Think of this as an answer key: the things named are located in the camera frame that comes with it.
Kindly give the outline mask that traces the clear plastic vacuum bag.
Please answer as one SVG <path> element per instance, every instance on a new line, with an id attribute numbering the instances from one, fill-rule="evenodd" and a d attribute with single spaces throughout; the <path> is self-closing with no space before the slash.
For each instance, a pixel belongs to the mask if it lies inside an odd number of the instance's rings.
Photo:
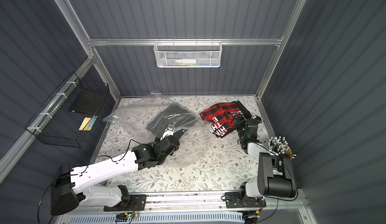
<path id="1" fill-rule="evenodd" d="M 174 99 L 153 92 L 126 106 L 117 108 L 103 121 L 122 127 L 129 134 L 134 148 L 140 144 L 162 140 L 162 135 L 160 137 L 154 135 L 146 129 L 146 126 L 159 112 L 173 103 L 186 108 Z M 193 111 L 186 109 L 195 115 L 197 122 L 192 127 L 188 127 L 186 133 L 178 138 L 180 147 L 172 156 L 166 158 L 163 163 L 166 166 L 190 166 L 204 157 L 210 147 L 210 123 L 201 120 Z"/>

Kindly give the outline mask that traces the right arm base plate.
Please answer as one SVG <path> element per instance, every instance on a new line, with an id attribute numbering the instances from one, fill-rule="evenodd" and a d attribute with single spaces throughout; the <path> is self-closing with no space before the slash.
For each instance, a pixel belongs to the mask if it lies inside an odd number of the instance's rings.
<path id="1" fill-rule="evenodd" d="M 255 208 L 263 209 L 266 202 L 262 198 L 243 196 L 239 192 L 226 192 L 222 197 L 228 209 Z"/>

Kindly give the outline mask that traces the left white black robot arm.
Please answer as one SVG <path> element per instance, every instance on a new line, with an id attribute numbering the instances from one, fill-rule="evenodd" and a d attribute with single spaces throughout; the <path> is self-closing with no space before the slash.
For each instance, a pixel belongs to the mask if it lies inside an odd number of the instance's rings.
<path id="1" fill-rule="evenodd" d="M 121 174 L 162 165 L 179 149 L 184 133 L 185 130 L 166 131 L 154 142 L 139 144 L 120 156 L 87 166 L 59 167 L 51 184 L 51 215 L 61 216 L 78 207 L 93 206 L 103 206 L 108 212 L 144 210 L 144 196 L 131 197 L 123 185 L 106 188 L 97 184 Z"/>

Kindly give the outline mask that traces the black shirt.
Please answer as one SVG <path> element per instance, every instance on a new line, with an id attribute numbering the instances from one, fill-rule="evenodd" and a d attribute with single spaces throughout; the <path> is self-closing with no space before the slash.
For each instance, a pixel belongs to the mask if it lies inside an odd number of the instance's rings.
<path id="1" fill-rule="evenodd" d="M 240 101 L 236 101 L 235 103 L 246 119 L 252 118 L 250 111 Z"/>

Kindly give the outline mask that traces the red plaid shirt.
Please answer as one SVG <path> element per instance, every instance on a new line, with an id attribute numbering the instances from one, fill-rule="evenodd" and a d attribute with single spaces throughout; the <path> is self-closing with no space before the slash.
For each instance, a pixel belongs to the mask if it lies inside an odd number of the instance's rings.
<path id="1" fill-rule="evenodd" d="M 233 120 L 243 116 L 236 101 L 217 103 L 200 113 L 203 121 L 211 123 L 211 133 L 217 138 L 223 138 L 235 130 Z"/>

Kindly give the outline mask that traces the dark grey pinstripe shirt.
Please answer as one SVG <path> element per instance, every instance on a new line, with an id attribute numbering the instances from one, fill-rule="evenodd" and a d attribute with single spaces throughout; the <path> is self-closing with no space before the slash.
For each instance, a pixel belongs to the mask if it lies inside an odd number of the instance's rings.
<path id="1" fill-rule="evenodd" d="M 196 122 L 197 118 L 193 113 L 181 105 L 173 103 L 159 112 L 157 116 L 147 124 L 146 129 L 160 137 L 169 125 L 173 125 L 174 130 L 179 131 L 192 127 Z"/>

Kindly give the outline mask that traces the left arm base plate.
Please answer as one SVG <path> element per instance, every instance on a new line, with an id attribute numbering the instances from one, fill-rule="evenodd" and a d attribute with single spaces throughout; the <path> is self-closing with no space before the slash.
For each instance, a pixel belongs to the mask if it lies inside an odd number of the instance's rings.
<path id="1" fill-rule="evenodd" d="M 143 211 L 146 205 L 147 195 L 136 194 L 124 196 L 123 199 L 113 207 L 104 206 L 105 212 L 132 212 Z"/>

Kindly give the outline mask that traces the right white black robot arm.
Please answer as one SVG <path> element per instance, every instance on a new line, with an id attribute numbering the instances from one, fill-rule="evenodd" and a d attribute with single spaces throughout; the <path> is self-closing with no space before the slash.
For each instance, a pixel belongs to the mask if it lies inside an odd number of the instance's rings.
<path id="1" fill-rule="evenodd" d="M 264 146 L 257 139 L 258 125 L 262 119 L 258 116 L 246 119 L 239 117 L 233 121 L 243 151 L 258 160 L 257 178 L 244 182 L 239 191 L 240 201 L 247 199 L 275 196 L 278 199 L 293 200 L 297 197 L 297 187 L 294 180 L 292 157 L 285 151 L 275 148 L 279 139 L 273 137 L 269 146 Z"/>

